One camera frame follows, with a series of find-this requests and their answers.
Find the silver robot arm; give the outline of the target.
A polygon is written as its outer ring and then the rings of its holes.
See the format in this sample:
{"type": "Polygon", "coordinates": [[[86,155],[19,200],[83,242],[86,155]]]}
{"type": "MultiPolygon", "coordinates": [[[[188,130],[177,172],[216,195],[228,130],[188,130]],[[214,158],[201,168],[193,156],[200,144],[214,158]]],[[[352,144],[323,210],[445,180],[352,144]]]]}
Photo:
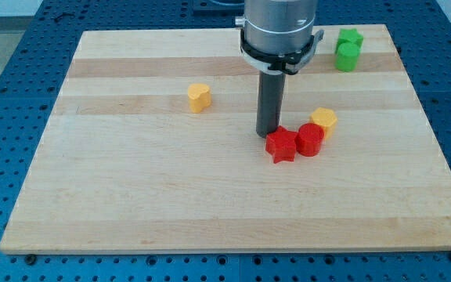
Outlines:
{"type": "Polygon", "coordinates": [[[311,40],[316,0],[245,0],[244,41],[259,52],[286,54],[311,40]]]}

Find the black bracket on arm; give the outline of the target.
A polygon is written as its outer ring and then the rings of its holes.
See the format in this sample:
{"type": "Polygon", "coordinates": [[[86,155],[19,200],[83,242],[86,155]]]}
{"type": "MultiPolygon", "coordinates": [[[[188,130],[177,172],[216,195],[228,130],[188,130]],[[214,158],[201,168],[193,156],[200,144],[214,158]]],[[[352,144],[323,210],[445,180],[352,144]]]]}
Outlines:
{"type": "Polygon", "coordinates": [[[269,75],[295,75],[307,65],[316,53],[316,46],[323,40],[324,30],[311,35],[309,42],[301,50],[285,54],[269,54],[261,52],[250,45],[240,30],[240,51],[244,60],[252,67],[269,75]]]}

